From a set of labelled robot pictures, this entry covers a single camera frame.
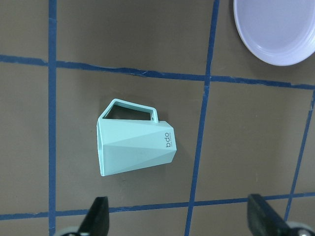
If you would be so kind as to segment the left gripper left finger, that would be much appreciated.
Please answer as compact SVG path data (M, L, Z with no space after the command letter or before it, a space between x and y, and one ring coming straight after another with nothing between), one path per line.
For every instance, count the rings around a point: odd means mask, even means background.
M96 197L76 232L78 236L106 236L109 232L109 205L107 197Z

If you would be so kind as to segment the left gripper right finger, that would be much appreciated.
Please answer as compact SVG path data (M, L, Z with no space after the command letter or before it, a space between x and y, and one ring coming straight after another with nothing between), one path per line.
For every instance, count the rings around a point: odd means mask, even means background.
M294 236L291 228L259 194L249 194L247 221L253 236Z

